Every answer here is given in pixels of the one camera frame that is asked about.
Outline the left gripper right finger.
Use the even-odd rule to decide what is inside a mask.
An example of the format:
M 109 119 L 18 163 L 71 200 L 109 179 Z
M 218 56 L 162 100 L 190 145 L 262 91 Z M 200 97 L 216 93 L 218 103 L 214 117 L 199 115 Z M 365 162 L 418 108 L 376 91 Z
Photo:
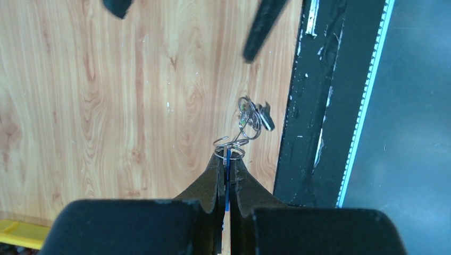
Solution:
M 232 254 L 405 254 L 381 211 L 289 206 L 264 188 L 242 160 L 230 166 Z

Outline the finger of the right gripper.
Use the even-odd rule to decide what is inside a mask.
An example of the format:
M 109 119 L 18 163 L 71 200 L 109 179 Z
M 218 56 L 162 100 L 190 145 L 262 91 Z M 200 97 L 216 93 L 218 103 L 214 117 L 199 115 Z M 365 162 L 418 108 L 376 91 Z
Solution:
M 245 63 L 250 64 L 255 61 L 288 2 L 288 0 L 260 1 L 243 47 L 242 57 Z
M 104 7 L 116 18 L 124 19 L 133 0 L 102 0 Z

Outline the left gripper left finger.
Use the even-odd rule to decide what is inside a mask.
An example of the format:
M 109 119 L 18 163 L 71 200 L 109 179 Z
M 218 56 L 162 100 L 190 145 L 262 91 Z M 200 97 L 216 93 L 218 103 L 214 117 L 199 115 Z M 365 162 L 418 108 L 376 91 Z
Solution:
M 172 199 L 80 199 L 57 216 L 40 254 L 219 254 L 222 160 Z

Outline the blue key tag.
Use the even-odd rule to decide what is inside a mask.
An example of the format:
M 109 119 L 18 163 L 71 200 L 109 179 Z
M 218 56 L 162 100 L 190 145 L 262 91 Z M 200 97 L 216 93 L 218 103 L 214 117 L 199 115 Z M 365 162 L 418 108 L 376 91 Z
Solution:
M 224 180 L 225 180 L 225 212 L 230 210 L 230 161 L 231 161 L 231 149 L 224 147 L 223 163 L 225 168 Z

